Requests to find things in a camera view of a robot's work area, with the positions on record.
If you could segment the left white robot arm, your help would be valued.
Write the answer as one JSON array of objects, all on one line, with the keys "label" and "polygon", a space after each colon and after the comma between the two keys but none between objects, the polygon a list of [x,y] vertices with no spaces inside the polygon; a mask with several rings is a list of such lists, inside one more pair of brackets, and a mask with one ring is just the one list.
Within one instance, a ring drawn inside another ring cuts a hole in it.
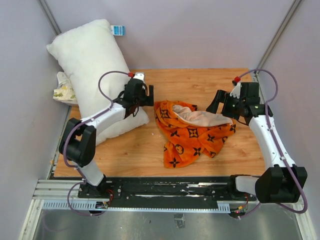
[{"label": "left white robot arm", "polygon": [[78,197],[107,198],[111,195],[112,186],[94,160],[96,137],[111,125],[136,116],[140,107],[154,106],[154,87],[146,85],[144,77],[142,72],[137,72],[110,107],[87,118],[71,118],[67,122],[59,152],[65,164],[82,176]]}]

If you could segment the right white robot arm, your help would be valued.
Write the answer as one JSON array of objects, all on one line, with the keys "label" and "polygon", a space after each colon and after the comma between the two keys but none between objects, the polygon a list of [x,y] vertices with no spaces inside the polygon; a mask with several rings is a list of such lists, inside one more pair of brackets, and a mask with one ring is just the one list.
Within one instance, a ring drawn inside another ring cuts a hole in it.
[{"label": "right white robot arm", "polygon": [[223,104],[221,114],[224,117],[244,118],[245,125],[257,139],[265,172],[259,177],[233,175],[232,184],[226,188],[227,196],[238,200],[248,193],[263,204],[296,203],[303,196],[301,190],[308,176],[306,169],[297,166],[282,143],[270,107],[261,103],[259,83],[234,81],[233,85],[231,92],[219,89],[206,110],[216,113],[219,104]]}]

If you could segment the orange flower-pattern pillowcase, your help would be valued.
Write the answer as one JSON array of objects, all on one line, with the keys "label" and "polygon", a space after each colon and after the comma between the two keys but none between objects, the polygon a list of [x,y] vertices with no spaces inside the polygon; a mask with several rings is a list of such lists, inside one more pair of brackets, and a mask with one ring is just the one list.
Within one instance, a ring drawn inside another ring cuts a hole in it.
[{"label": "orange flower-pattern pillowcase", "polygon": [[167,139],[163,165],[169,169],[191,165],[201,155],[214,158],[236,133],[236,123],[231,118],[198,110],[197,105],[183,101],[157,101],[154,115]]}]

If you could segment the white pillow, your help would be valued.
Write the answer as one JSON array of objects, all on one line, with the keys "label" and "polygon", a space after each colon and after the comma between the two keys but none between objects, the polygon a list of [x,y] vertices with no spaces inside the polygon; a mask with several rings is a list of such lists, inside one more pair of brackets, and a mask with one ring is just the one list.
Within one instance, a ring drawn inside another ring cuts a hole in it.
[{"label": "white pillow", "polygon": [[109,107],[129,81],[129,68],[105,19],[64,32],[46,48],[70,80],[82,118]]}]

